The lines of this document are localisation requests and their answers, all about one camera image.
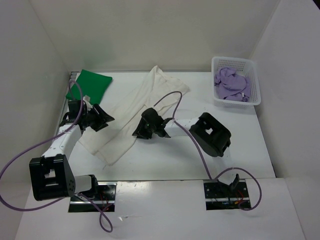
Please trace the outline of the green t shirt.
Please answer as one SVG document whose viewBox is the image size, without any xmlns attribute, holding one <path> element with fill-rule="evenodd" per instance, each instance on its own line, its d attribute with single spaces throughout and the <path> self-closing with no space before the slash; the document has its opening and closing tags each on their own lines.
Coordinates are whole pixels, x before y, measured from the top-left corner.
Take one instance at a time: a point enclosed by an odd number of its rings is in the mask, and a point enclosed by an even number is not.
<svg viewBox="0 0 320 240">
<path fill-rule="evenodd" d="M 99 105 L 113 78 L 83 69 L 75 81 L 80 86 L 82 95 L 89 97 L 90 104 Z"/>
</svg>

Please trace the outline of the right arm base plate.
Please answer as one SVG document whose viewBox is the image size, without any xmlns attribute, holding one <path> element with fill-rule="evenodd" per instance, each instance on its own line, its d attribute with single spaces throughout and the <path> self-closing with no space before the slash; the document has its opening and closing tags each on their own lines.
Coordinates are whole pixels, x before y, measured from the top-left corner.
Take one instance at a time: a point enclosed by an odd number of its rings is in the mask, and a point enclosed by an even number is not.
<svg viewBox="0 0 320 240">
<path fill-rule="evenodd" d="M 249 192 L 245 181 L 240 181 L 233 191 L 229 186 L 217 181 L 204 181 L 206 210 L 235 210 L 239 204 L 244 209 L 251 208 Z"/>
</svg>

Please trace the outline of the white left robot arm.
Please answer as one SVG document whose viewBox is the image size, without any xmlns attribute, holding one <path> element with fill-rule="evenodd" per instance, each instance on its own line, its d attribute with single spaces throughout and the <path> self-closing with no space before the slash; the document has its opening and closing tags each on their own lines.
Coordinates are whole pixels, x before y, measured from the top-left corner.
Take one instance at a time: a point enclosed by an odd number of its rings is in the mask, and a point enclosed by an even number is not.
<svg viewBox="0 0 320 240">
<path fill-rule="evenodd" d="M 98 132 L 114 118 L 98 104 L 80 100 L 68 102 L 68 111 L 59 125 L 58 137 L 48 150 L 29 162 L 33 196 L 37 201 L 73 197 L 83 194 L 94 200 L 100 194 L 93 174 L 75 176 L 69 164 L 71 153 L 86 129 Z"/>
</svg>

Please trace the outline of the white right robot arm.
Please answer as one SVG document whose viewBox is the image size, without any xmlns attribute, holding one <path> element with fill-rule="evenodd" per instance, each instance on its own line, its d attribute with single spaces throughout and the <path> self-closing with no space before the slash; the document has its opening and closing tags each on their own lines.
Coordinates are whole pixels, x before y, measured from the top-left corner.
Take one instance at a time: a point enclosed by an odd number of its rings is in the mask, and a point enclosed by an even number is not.
<svg viewBox="0 0 320 240">
<path fill-rule="evenodd" d="M 187 136 L 197 150 L 212 158 L 222 158 L 231 145 L 231 132 L 210 113 L 204 112 L 198 118 L 176 120 L 162 118 L 153 109 L 141 114 L 141 119 L 132 136 L 150 140 L 153 135 L 160 138 Z"/>
</svg>

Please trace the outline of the white t shirt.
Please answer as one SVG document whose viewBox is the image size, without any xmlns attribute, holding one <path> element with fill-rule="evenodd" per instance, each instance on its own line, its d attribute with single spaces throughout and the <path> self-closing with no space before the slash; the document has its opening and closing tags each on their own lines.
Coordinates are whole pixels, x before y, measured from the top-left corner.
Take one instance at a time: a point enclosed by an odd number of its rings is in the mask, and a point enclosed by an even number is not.
<svg viewBox="0 0 320 240">
<path fill-rule="evenodd" d="M 114 121 L 98 132 L 87 128 L 79 143 L 90 154 L 111 166 L 134 145 L 136 137 L 132 134 L 140 122 L 143 111 L 155 107 L 157 113 L 163 116 L 178 102 L 180 95 L 174 93 L 157 105 L 155 103 L 173 91 L 186 94 L 189 90 L 190 88 L 180 79 L 171 77 L 158 66 L 154 66 L 137 88 L 112 109 L 106 110 Z"/>
</svg>

